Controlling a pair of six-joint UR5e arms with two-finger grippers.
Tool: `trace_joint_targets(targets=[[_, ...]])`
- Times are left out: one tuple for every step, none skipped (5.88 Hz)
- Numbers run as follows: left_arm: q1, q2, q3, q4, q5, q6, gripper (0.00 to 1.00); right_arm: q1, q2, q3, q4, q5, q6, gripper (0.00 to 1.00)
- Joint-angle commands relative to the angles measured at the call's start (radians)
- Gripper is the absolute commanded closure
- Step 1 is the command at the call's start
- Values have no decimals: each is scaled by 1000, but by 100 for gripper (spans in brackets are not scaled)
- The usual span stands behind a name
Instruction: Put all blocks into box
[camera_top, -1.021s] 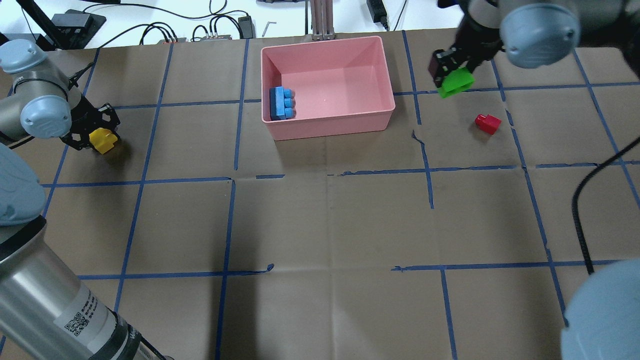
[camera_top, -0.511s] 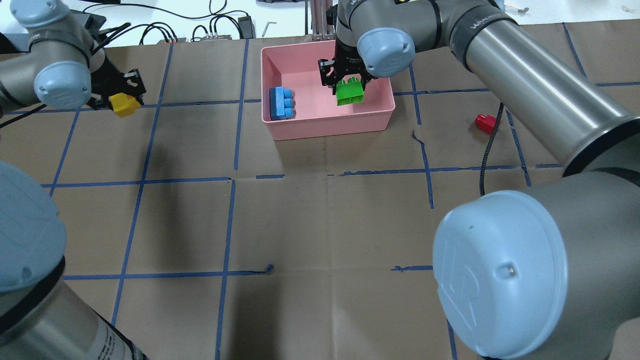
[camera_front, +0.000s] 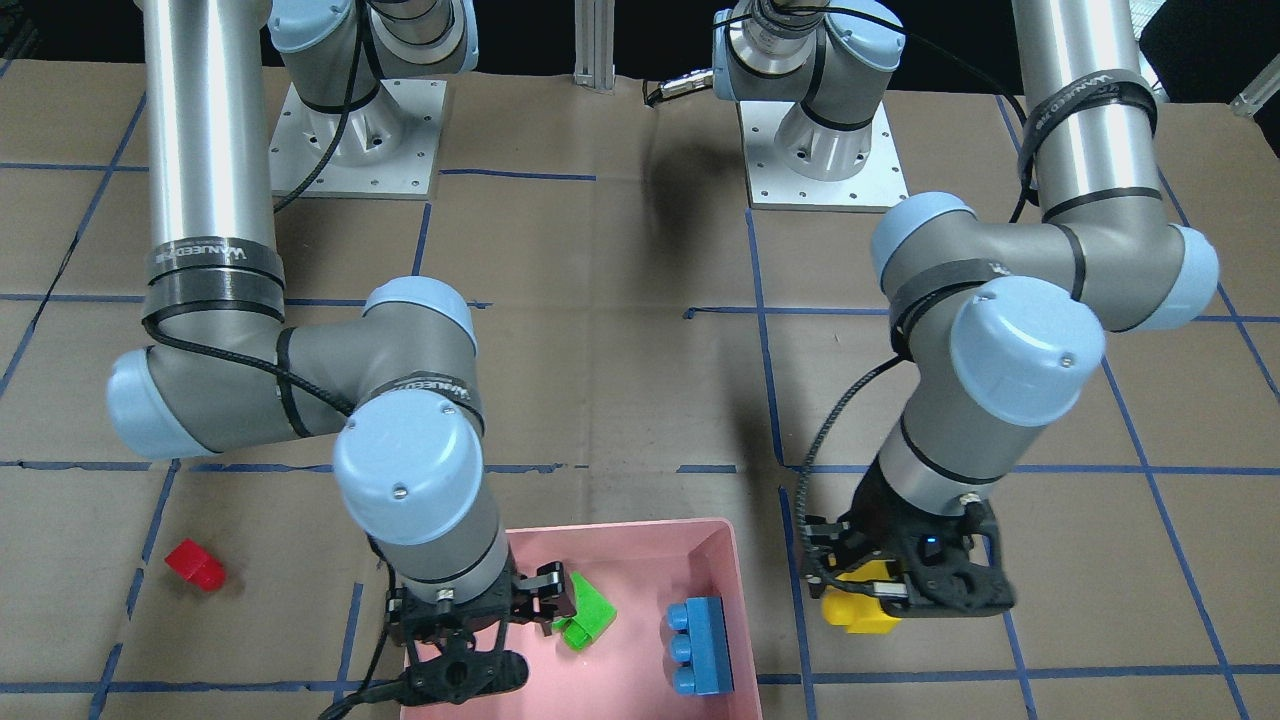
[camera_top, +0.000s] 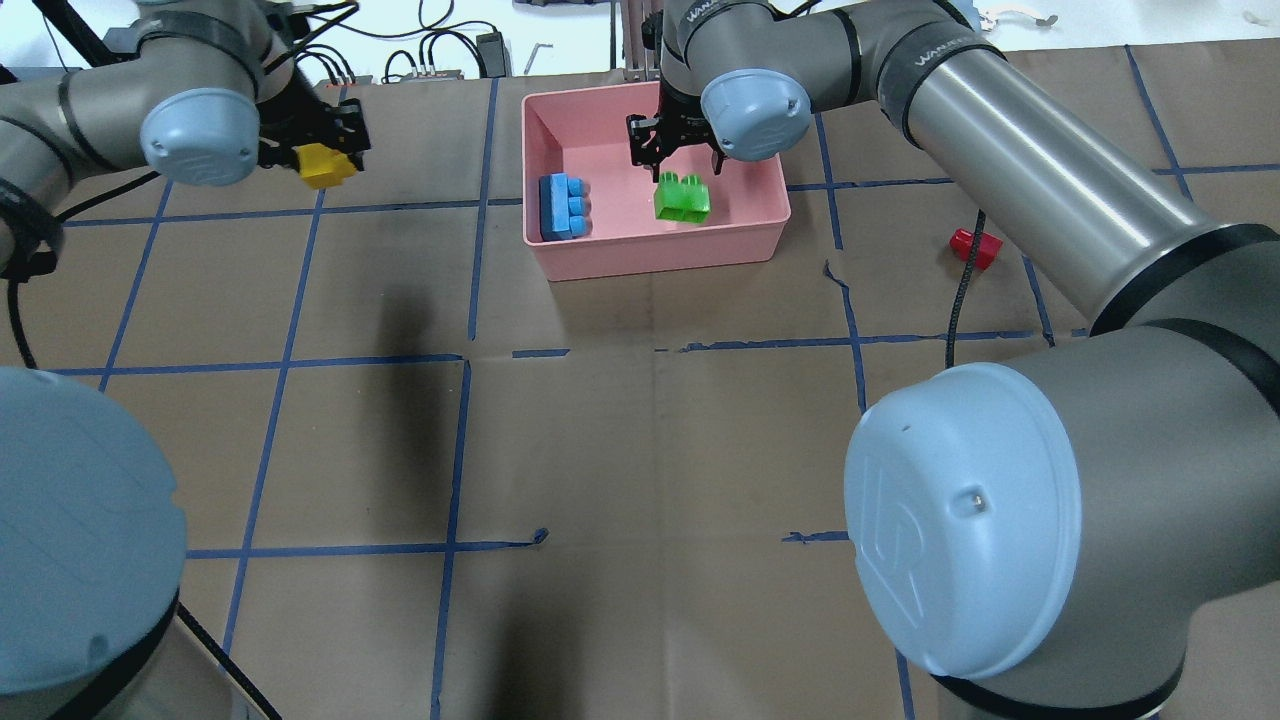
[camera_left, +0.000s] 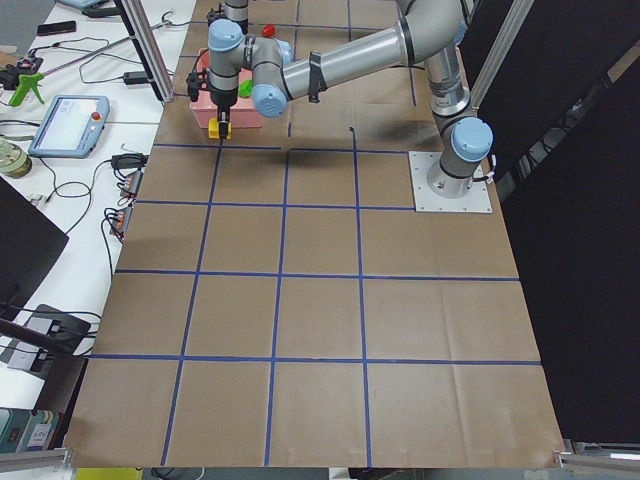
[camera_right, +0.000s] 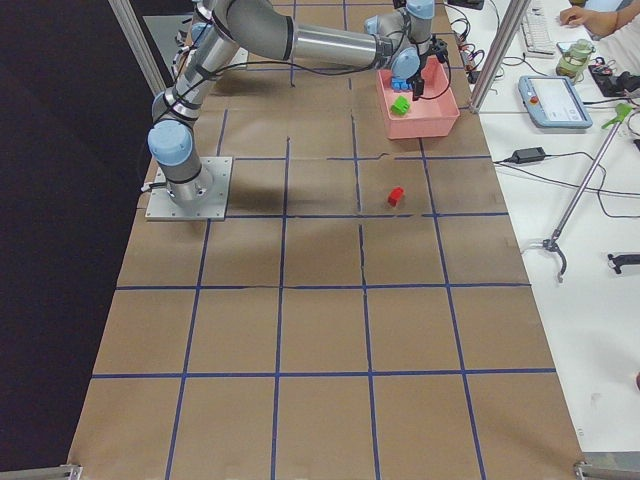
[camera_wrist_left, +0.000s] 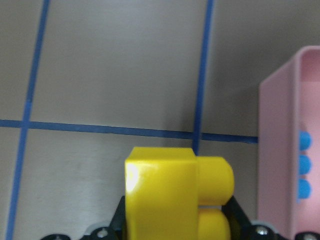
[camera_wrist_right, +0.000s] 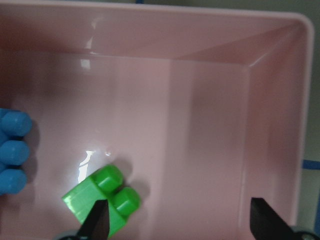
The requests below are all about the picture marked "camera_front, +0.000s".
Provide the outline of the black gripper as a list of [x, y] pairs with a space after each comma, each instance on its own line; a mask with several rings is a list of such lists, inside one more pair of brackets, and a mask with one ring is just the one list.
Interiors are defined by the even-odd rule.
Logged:
[[861, 478], [835, 521], [805, 516], [805, 555], [822, 589], [869, 596], [891, 616], [992, 616], [1016, 603], [988, 501], [934, 515], [901, 498], [879, 470]]
[[404, 587], [394, 588], [387, 629], [407, 648], [408, 666], [385, 685], [385, 697], [413, 707], [517, 691], [530, 670], [522, 655], [506, 648], [509, 624], [536, 623], [549, 635], [557, 618], [573, 614], [570, 573], [561, 562], [540, 566], [534, 577], [507, 564], [486, 591], [466, 602], [452, 589], [420, 600]]

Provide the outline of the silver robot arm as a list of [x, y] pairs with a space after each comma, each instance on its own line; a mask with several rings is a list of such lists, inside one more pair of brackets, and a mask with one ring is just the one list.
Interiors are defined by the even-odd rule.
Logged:
[[739, 118], [558, 76], [451, 91], [426, 202], [306, 199], [276, 232], [289, 325], [352, 322], [421, 273], [472, 305], [486, 482], [513, 528], [728, 518], [781, 592], [776, 489], [826, 409], [890, 351], [872, 217], [749, 211]]
[[424, 266], [485, 302], [486, 461], [506, 519], [745, 521], [812, 464], [806, 512], [852, 509], [878, 532], [919, 514], [900, 479], [959, 492], [1007, 478], [1046, 424], [968, 393], [955, 319], [1009, 309], [1047, 331], [1093, 313], [1128, 331], [1187, 254], [1140, 111], [1076, 119], [1106, 127], [1092, 167], [1130, 158], [1138, 173], [1056, 183], [1043, 223], [986, 222], [951, 193], [884, 217], [758, 208], [736, 118], [701, 101], [626, 113], [586, 179], [447, 179]]

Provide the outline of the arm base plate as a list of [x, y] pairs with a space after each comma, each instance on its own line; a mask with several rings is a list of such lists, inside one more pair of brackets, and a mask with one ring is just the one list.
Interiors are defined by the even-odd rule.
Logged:
[[[317, 199], [426, 200], [440, 150], [447, 82], [389, 79], [357, 109], [325, 168], [305, 191]], [[288, 195], [316, 167], [337, 129], [335, 115], [306, 106], [289, 87], [269, 143], [271, 192]]]
[[751, 208], [883, 213], [909, 195], [884, 106], [855, 131], [818, 126], [796, 102], [737, 109]]

